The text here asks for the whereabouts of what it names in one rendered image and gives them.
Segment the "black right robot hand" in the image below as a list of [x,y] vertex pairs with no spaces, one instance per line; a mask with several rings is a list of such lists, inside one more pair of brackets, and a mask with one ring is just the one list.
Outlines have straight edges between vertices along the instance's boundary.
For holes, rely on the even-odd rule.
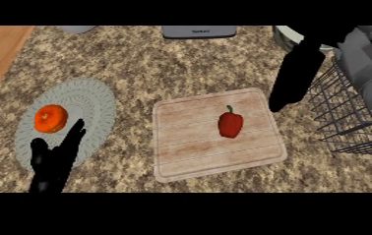
[[269,96],[272,112],[279,112],[288,104],[303,100],[327,58],[321,47],[325,44],[337,48],[356,26],[290,25],[290,28],[305,39],[284,57]]

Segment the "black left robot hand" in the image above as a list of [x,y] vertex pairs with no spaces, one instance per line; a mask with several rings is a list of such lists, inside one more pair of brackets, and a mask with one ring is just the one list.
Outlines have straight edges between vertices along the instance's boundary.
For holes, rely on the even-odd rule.
[[43,138],[33,139],[31,166],[36,175],[30,187],[31,193],[58,194],[62,192],[85,135],[85,121],[79,119],[55,148],[48,147]]

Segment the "red bell pepper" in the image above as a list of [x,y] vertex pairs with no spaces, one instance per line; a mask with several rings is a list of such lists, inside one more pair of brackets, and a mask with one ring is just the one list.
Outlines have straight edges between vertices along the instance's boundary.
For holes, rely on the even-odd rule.
[[234,113],[234,107],[228,106],[228,112],[220,116],[219,119],[219,131],[220,135],[226,138],[234,139],[243,129],[244,118],[240,114]]

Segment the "pale wooden cutting board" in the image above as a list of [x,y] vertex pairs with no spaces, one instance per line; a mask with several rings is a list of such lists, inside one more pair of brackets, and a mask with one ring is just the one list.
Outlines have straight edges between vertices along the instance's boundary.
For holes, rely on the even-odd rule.
[[[226,112],[243,116],[235,138],[220,135]],[[260,88],[169,99],[153,107],[154,176],[169,183],[287,159],[288,152]]]

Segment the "white round bowl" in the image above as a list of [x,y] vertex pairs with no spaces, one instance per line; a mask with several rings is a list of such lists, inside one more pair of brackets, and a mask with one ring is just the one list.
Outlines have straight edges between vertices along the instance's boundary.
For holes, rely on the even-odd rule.
[[305,36],[287,26],[274,26],[274,38],[285,51],[291,51]]

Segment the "grey woven round placemat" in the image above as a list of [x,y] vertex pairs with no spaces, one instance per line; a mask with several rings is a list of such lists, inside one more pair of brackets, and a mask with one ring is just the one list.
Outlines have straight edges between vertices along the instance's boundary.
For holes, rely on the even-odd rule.
[[[49,104],[58,104],[67,110],[67,123],[54,134],[36,130],[36,114]],[[43,138],[49,147],[57,147],[77,120],[85,121],[86,135],[79,146],[73,166],[77,167],[107,142],[116,125],[117,98],[107,84],[95,79],[71,79],[55,85],[34,100],[23,115],[15,133],[15,154],[21,165],[33,171],[31,141]]]

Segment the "orange round fruit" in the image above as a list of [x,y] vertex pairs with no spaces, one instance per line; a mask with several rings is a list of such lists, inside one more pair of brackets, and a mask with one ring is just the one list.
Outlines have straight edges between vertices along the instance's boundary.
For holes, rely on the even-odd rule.
[[51,104],[40,108],[34,117],[34,128],[40,133],[57,133],[67,124],[68,112],[61,105]]

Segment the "grey flat appliance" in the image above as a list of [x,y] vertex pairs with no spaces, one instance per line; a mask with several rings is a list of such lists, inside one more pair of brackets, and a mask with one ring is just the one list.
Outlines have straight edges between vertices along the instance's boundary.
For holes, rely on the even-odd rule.
[[172,39],[232,37],[237,26],[163,26],[163,36]]

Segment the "brown wooden panel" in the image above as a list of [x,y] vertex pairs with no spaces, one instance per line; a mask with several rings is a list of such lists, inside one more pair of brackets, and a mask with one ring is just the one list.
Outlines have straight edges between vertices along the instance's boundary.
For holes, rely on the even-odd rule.
[[34,26],[0,26],[0,79],[3,78]]

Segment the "grey rounded object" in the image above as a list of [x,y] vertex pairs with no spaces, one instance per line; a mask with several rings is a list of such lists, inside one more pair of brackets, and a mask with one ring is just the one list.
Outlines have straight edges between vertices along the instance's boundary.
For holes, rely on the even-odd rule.
[[60,26],[58,27],[64,32],[80,34],[95,29],[95,26]]

